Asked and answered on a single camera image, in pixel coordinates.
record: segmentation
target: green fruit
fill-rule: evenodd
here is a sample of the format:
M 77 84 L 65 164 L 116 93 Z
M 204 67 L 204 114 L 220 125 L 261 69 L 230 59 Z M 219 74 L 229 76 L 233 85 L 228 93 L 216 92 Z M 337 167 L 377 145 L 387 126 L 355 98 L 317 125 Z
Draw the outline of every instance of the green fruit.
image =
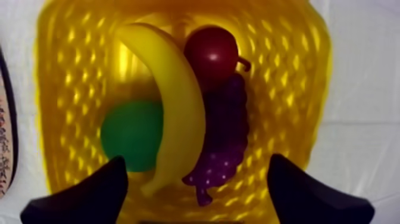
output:
M 163 105 L 132 101 L 108 113 L 101 127 L 101 143 L 108 158 L 122 155 L 127 170 L 144 172 L 155 167 L 163 135 Z

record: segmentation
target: white surface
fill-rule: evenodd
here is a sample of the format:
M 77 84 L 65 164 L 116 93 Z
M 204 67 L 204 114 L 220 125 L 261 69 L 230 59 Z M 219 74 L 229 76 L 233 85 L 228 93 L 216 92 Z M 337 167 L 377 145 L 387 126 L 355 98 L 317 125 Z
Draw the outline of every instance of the white surface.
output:
M 0 200 L 0 223 L 12 223 L 10 218 L 18 218 L 31 198 L 46 194 L 32 75 L 36 19 L 43 2 L 0 0 L 0 43 L 11 73 L 20 135 L 19 167 Z M 398 197 L 387 199 L 400 193 L 400 0 L 312 2 L 330 29 L 334 63 L 308 173 L 379 206 L 400 208 L 393 206 Z M 397 210 L 378 209 L 375 223 L 396 223 Z

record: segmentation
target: purple grape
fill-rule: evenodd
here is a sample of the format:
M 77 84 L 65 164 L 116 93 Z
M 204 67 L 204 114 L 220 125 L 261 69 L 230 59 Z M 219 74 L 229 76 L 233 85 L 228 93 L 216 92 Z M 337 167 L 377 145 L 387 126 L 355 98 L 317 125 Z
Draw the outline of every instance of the purple grape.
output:
M 239 74 L 229 77 L 214 92 L 203 96 L 206 134 L 203 151 L 195 168 L 182 181 L 196 187 L 200 206 L 213 201 L 207 189 L 224 185 L 236 174 L 247 148 L 249 124 L 245 81 Z

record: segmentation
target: perforated basket wall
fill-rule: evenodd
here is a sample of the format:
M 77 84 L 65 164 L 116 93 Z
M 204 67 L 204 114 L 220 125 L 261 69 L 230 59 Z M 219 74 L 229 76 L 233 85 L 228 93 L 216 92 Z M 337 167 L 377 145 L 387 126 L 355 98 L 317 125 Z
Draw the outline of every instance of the perforated basket wall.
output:
M 37 80 L 43 153 L 51 192 L 72 186 L 107 158 L 99 141 L 105 113 L 134 98 L 157 99 L 149 70 L 118 40 L 122 23 L 154 24 L 180 47 L 195 28 L 231 31 L 251 61 L 246 79 L 251 131 L 244 162 L 214 202 L 198 207 L 194 188 L 177 184 L 143 198 L 152 173 L 129 173 L 119 223 L 138 220 L 245 220 L 277 223 L 266 173 L 272 153 L 305 168 L 329 81 L 330 40 L 305 0 L 55 0 L 38 22 Z

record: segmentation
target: banana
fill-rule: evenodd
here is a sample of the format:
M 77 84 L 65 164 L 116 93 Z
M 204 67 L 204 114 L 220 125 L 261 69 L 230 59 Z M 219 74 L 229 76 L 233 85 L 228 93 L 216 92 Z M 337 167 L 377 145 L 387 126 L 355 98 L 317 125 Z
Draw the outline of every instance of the banana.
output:
M 145 196 L 181 180 L 193 170 L 205 136 L 205 110 L 195 74 L 172 37 L 142 23 L 121 26 L 117 37 L 152 72 L 161 93 L 164 126 L 153 179 Z

